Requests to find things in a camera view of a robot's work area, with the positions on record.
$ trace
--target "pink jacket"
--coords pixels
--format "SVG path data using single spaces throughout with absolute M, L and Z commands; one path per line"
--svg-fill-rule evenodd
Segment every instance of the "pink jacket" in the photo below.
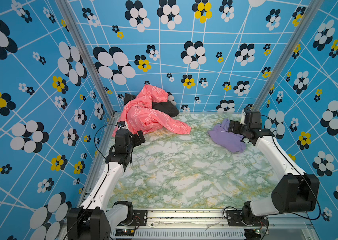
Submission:
M 129 101 L 121 113 L 119 121 L 128 124 L 133 134 L 142 130 L 144 134 L 166 127 L 169 131 L 178 134 L 190 134 L 191 127 L 186 123 L 174 120 L 166 113 L 152 109 L 155 103 L 167 102 L 168 94 L 163 89 L 152 85 L 145 85 L 137 97 Z

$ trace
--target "purple shirt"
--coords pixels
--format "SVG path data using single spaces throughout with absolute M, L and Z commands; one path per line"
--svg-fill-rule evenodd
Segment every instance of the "purple shirt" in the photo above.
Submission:
M 208 131 L 211 139 L 218 145 L 228 149 L 230 152 L 243 152 L 246 144 L 241 142 L 243 135 L 227 132 L 230 120 L 225 119 L 221 124 L 214 126 L 213 130 Z

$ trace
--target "floral wall pattern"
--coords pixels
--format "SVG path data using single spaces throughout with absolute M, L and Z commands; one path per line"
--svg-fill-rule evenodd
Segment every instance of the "floral wall pattern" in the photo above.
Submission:
M 108 118 L 56 3 L 0 0 L 0 239 L 58 236 Z
M 312 221 L 320 239 L 338 239 L 338 0 L 324 1 L 261 114 L 289 157 L 319 178 L 321 212 L 309 217 L 321 215 Z
M 144 84 L 169 92 L 180 111 L 241 112 L 255 102 L 309 3 L 69 1 L 118 112 L 125 93 Z

